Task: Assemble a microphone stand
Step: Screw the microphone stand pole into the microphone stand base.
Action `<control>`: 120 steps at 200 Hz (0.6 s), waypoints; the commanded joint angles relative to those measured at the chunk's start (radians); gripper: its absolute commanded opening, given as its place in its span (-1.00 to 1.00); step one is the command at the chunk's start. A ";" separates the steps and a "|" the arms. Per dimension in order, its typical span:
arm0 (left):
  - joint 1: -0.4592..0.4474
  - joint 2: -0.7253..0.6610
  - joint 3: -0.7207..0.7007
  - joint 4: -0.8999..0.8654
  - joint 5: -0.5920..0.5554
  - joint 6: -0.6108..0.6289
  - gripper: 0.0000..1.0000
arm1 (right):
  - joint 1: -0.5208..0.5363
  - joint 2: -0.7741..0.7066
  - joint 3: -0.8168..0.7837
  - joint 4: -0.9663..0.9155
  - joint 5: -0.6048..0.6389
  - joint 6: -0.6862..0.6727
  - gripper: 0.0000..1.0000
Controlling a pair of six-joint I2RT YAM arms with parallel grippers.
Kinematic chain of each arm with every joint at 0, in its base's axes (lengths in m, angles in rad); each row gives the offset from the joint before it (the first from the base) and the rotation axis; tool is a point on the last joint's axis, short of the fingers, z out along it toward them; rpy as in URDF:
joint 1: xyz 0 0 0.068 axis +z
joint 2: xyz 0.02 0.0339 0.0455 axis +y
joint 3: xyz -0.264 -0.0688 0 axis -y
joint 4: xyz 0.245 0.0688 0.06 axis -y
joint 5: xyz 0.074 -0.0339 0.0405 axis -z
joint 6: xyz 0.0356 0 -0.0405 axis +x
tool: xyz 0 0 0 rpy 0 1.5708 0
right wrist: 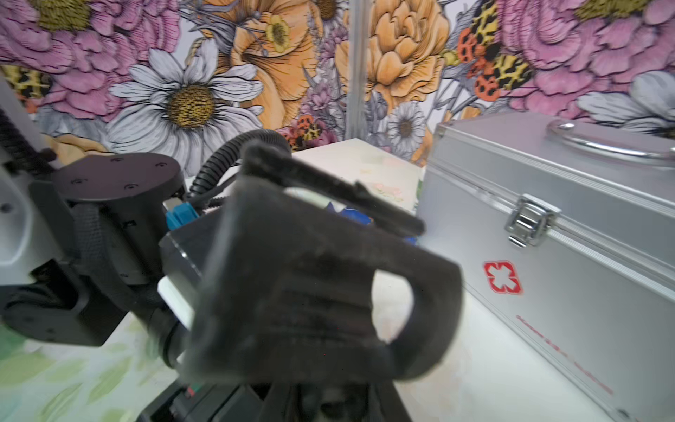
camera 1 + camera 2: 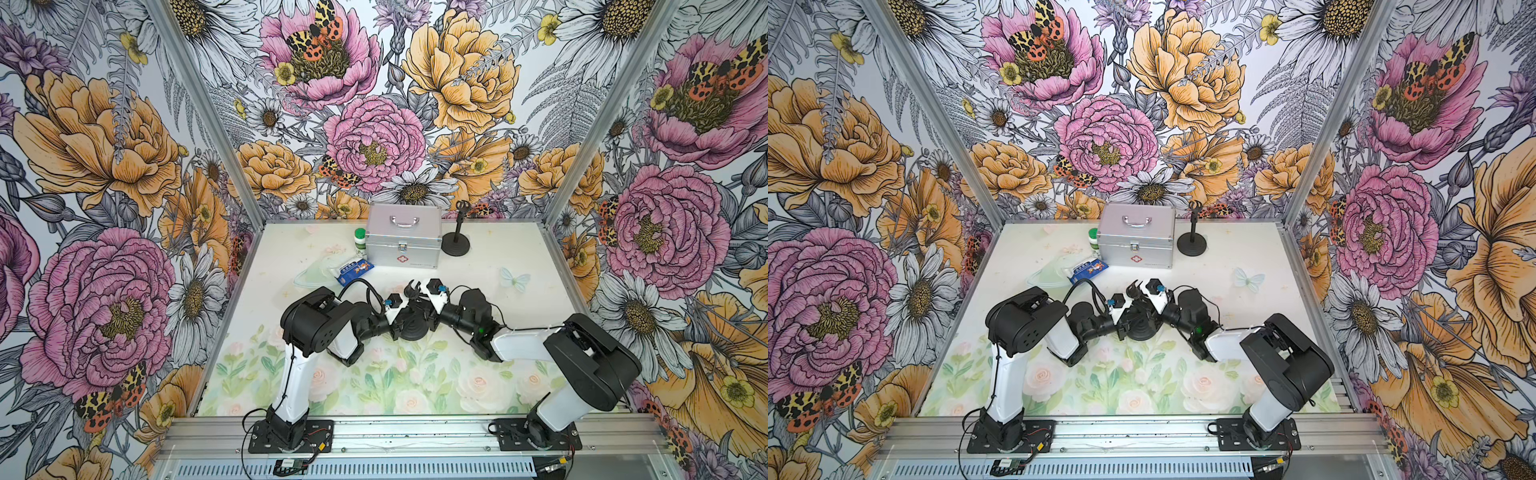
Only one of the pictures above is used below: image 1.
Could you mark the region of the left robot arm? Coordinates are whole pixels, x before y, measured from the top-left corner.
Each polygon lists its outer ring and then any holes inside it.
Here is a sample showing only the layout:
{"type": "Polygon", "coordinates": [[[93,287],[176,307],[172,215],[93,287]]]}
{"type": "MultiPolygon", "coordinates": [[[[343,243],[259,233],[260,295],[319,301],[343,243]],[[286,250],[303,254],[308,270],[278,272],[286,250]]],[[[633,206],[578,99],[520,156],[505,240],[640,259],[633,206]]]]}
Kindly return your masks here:
{"type": "Polygon", "coordinates": [[[33,339],[101,346],[127,314],[149,325],[165,365],[191,381],[260,381],[274,363],[253,325],[277,290],[259,249],[297,202],[300,168],[276,133],[225,146],[242,159],[231,216],[217,225],[188,193],[179,163],[152,152],[87,156],[65,165],[1,87],[1,278],[33,339]]]}

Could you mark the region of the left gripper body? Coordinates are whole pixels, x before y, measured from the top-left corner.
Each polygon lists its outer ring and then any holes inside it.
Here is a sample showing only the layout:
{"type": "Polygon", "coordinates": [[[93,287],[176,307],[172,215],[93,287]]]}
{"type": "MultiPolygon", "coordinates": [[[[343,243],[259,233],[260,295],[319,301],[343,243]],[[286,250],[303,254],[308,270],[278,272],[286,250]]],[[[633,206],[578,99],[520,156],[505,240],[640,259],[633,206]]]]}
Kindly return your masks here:
{"type": "Polygon", "coordinates": [[[148,404],[136,421],[255,421],[263,402],[263,384],[186,384],[177,380],[148,404]]]}

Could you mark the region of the black stand pole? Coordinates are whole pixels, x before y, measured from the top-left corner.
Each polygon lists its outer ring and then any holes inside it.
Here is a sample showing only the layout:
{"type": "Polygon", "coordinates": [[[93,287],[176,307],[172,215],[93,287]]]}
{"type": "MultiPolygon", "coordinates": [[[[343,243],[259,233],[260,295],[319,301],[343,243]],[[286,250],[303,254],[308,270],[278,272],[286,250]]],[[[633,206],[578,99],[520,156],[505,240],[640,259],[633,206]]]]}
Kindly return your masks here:
{"type": "Polygon", "coordinates": [[[277,295],[253,322],[274,363],[260,381],[183,377],[267,385],[259,421],[407,421],[395,382],[441,362],[461,316],[462,271],[411,242],[425,230],[415,216],[293,160],[284,193],[297,204],[269,247],[253,243],[264,267],[279,263],[264,278],[277,295]],[[329,202],[374,225],[325,210],[329,202]]]}

